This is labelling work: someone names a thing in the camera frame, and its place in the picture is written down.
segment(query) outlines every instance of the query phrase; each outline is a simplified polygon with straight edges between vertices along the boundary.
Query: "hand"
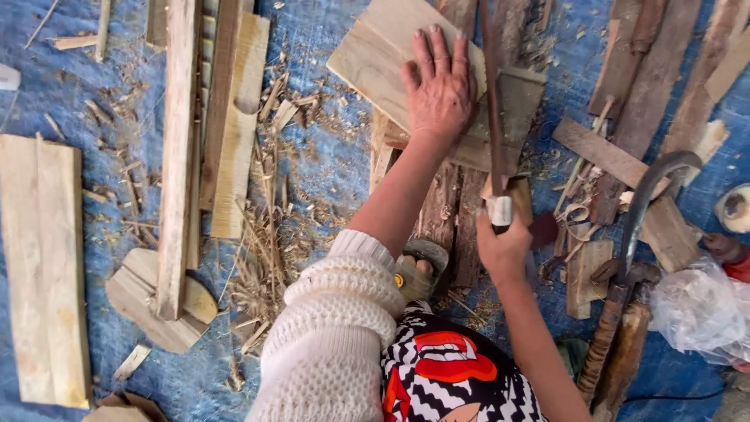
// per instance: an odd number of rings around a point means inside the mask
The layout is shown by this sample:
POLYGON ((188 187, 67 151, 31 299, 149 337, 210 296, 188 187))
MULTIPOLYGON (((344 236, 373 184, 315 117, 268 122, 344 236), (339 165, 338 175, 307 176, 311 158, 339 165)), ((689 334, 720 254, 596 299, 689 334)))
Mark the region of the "hand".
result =
POLYGON ((414 34, 419 77, 414 62, 408 62, 401 67, 401 79, 409 96, 412 139, 438 142, 431 147, 447 154, 469 120, 476 100, 476 78, 469 71, 469 40, 464 34, 459 33, 453 41, 452 59, 438 25, 430 25, 430 39, 434 57, 425 32, 418 29, 414 34))
POLYGON ((486 209, 482 209, 476 218, 479 258, 498 291, 506 283, 526 280, 526 255, 529 253, 532 237, 520 214, 519 209, 514 206, 511 227, 498 235, 492 230, 486 209))

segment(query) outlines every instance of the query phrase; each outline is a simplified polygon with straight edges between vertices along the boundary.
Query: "white knit sweater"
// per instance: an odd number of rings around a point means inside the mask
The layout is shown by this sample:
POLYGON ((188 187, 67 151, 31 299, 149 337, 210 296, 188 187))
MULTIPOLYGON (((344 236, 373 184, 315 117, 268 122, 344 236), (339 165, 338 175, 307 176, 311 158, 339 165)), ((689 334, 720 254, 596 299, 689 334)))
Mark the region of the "white knit sweater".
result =
POLYGON ((344 230, 328 257, 284 295, 263 346, 260 389, 246 422, 383 420, 380 353, 404 299, 380 242, 344 230))

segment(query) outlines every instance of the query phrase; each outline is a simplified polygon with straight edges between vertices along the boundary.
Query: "blue mat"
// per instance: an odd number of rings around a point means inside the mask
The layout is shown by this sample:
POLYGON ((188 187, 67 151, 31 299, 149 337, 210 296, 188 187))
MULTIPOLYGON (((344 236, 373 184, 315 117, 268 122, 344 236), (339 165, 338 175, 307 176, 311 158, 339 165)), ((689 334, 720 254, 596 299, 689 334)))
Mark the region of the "blue mat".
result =
MULTIPOLYGON (((327 79, 323 92, 336 95, 336 86, 343 82, 327 71, 325 63, 368 0, 289 0, 278 9, 274 3, 259 0, 256 5, 256 12, 273 22, 268 60, 278 57, 286 34, 292 58, 289 85, 309 94, 318 87, 318 80, 327 79)), ((712 9, 710 0, 703 3, 695 29, 697 36, 691 42, 682 66, 682 80, 675 86, 664 123, 646 155, 647 162, 656 156, 668 129, 666 122, 671 120, 677 108, 677 98, 687 81, 687 71, 700 49, 699 35, 705 30, 712 9)), ((143 0, 120 0, 112 6, 107 58, 100 65, 92 58, 93 47, 58 51, 49 40, 51 37, 78 35, 79 32, 96 32, 99 14, 96 0, 62 0, 35 41, 27 50, 23 49, 50 4, 50 0, 0 2, 0 63, 22 72, 22 85, 15 101, 14 92, 0 92, 0 124, 7 117, 4 133, 33 137, 39 131, 46 139, 59 140, 44 119, 44 113, 49 113, 65 133, 65 143, 82 150, 84 188, 105 186, 115 192, 120 202, 125 202, 128 196, 124 186, 119 184, 118 173, 122 163, 112 154, 100 151, 96 139, 101 138, 112 147, 129 145, 127 162, 139 159, 145 165, 133 173, 137 182, 149 175, 152 178, 158 175, 161 168, 165 56, 144 45, 146 4, 143 0), (115 115, 117 113, 110 106, 112 103, 132 108, 137 119, 123 115, 116 118, 114 127, 103 125, 99 128, 87 120, 84 113, 84 100, 89 98, 100 102, 115 115)), ((556 43, 551 50, 554 61, 547 71, 549 83, 545 95, 544 126, 541 133, 529 137, 526 145, 532 152, 535 168, 548 170, 543 179, 532 177, 536 215, 554 207, 559 192, 551 191, 550 187, 565 181, 576 158, 549 138, 552 130, 563 116, 570 116, 582 124, 591 123, 586 104, 602 66, 606 37, 601 36, 601 30, 607 26, 610 6, 611 1, 569 0, 556 2, 553 10, 545 33, 545 36, 555 37, 556 43), (581 30, 579 26, 586 33, 581 39, 576 36, 581 30), (549 157, 543 156, 552 149, 562 152, 557 168, 552 168, 549 157)), ((341 122, 352 124, 350 140, 342 140, 324 125, 315 125, 307 131, 295 126, 283 133, 297 149, 306 151, 298 160, 284 159, 280 165, 280 172, 289 174, 292 200, 298 205, 297 209, 304 210, 309 204, 303 200, 304 192, 307 197, 322 198, 335 204, 336 212, 347 216, 368 195, 369 130, 360 127, 363 121, 357 112, 369 113, 370 106, 353 94, 347 93, 345 98, 348 107, 327 101, 324 110, 341 122)), ((720 229, 712 215, 713 204, 719 196, 747 181, 742 175, 748 173, 750 164, 743 158, 750 152, 750 146, 746 146, 743 135, 749 124, 749 102, 750 77, 745 73, 715 111, 716 118, 725 121, 731 137, 679 197, 683 215, 708 231, 720 229)), ((156 222, 160 191, 150 186, 142 192, 140 220, 156 222)), ((257 362, 246 359, 241 364, 241 371, 247 378, 242 391, 232 393, 224 386, 229 375, 228 356, 233 348, 239 348, 227 335, 229 314, 220 315, 188 353, 170 354, 154 348, 131 378, 124 382, 112 380, 115 369, 136 341, 148 341, 137 326, 112 309, 104 294, 106 280, 119 268, 125 254, 137 245, 122 234, 120 219, 132 218, 126 209, 84 198, 83 210, 88 337, 95 396, 101 398, 112 391, 132 391, 155 400, 174 421, 242 420, 254 400, 260 375, 257 362)), ((204 216, 205 234, 208 226, 209 221, 204 216)), ((332 222, 323 222, 316 235, 325 239, 336 230, 332 222)), ((619 247, 621 234, 621 229, 615 226, 608 228, 605 236, 616 240, 619 247)), ((743 240, 750 242, 750 237, 743 240)), ((323 256, 324 246, 320 243, 310 259, 323 256)), ((639 258, 653 259, 645 245, 640 246, 639 258)), ((202 266, 196 277, 208 286, 214 297, 219 298, 231 268, 227 254, 232 249, 211 240, 203 245, 202 250, 202 266)), ((543 251, 536 254, 536 260, 542 262, 550 255, 549 251, 543 251)), ((566 316, 563 284, 555 281, 552 286, 543 285, 537 294, 544 319, 554 336, 591 337, 596 318, 577 321, 566 316)), ((474 306, 486 297, 494 297, 494 288, 488 280, 482 280, 466 301, 474 306)), ((87 411, 20 402, 7 298, 5 260, 0 256, 0 420, 81 420, 87 411)), ((224 298, 220 307, 224 309, 226 306, 224 298)), ((601 307, 600 303, 595 304, 592 314, 598 315, 601 307)), ((449 307, 442 314, 459 322, 465 321, 463 317, 467 316, 457 306, 449 307)), ((480 331, 510 352, 503 314, 499 312, 492 319, 480 331)), ((708 394, 721 388, 721 370, 721 367, 706 365, 697 354, 680 354, 670 348, 661 335, 651 333, 640 371, 629 393, 708 394)), ((618 420, 703 422, 713 415, 720 402, 718 397, 703 402, 637 402, 624 406, 618 420)))

